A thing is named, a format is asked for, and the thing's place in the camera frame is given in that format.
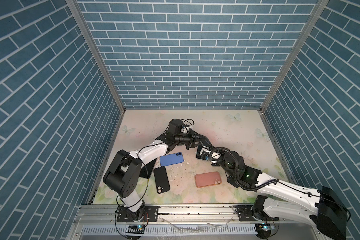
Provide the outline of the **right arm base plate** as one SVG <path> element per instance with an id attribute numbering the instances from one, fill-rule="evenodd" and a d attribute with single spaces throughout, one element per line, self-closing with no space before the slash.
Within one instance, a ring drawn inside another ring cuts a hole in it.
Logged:
<path id="1" fill-rule="evenodd" d="M 270 221 L 272 223 L 273 221 L 277 222 L 279 220 L 279 218 L 271 218 L 262 213 L 254 213 L 252 211 L 251 205 L 236 205 L 236 206 L 233 206 L 233 210 L 235 211 L 236 215 L 238 216 L 240 222 L 250 222 L 250 221 L 268 222 L 268 221 Z"/>

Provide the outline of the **blue phone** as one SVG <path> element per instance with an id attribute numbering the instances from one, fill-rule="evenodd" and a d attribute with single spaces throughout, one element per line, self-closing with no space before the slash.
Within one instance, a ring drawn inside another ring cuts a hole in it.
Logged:
<path id="1" fill-rule="evenodd" d="M 168 154 L 160 157 L 160 165 L 161 167 L 181 164 L 184 162 L 184 157 L 181 152 Z"/>

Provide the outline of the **black phone purple edge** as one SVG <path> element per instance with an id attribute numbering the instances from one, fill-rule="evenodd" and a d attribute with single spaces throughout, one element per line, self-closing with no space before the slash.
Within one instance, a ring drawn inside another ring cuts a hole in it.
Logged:
<path id="1" fill-rule="evenodd" d="M 210 149 L 207 149 L 203 146 L 198 146 L 197 148 L 197 153 L 196 153 L 196 158 L 199 160 L 204 160 L 204 161 L 210 161 Z"/>

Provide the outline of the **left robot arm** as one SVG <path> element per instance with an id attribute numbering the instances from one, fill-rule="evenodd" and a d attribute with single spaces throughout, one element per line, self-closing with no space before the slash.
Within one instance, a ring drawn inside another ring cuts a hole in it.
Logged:
<path id="1" fill-rule="evenodd" d="M 142 170 L 152 161 L 172 151 L 177 145 L 185 145 L 188 149 L 202 146 L 207 150 L 213 148 L 209 139 L 190 130 L 187 134 L 161 134 L 153 143 L 132 152 L 120 150 L 103 176 L 103 183 L 116 192 L 124 203 L 124 207 L 139 217 L 144 208 L 143 198 L 136 191 L 136 186 Z"/>

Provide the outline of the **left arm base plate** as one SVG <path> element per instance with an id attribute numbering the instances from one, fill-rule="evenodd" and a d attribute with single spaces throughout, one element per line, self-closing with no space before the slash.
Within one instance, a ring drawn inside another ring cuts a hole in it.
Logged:
<path id="1" fill-rule="evenodd" d="M 158 206 L 142 205 L 136 212 L 132 212 L 126 207 L 121 207 L 117 209 L 116 221 L 118 223 L 141 222 L 143 217 L 145 217 L 145 221 L 150 223 L 157 222 L 158 215 Z"/>

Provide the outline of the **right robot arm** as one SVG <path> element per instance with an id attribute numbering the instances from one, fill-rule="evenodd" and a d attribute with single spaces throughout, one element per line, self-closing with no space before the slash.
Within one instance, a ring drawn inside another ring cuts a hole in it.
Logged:
<path id="1" fill-rule="evenodd" d="M 350 212 L 331 188 L 297 186 L 247 166 L 241 156 L 226 148 L 214 148 L 208 159 L 224 169 L 227 181 L 247 192 L 257 192 L 252 207 L 257 220 L 284 218 L 315 227 L 333 240 L 344 240 Z"/>

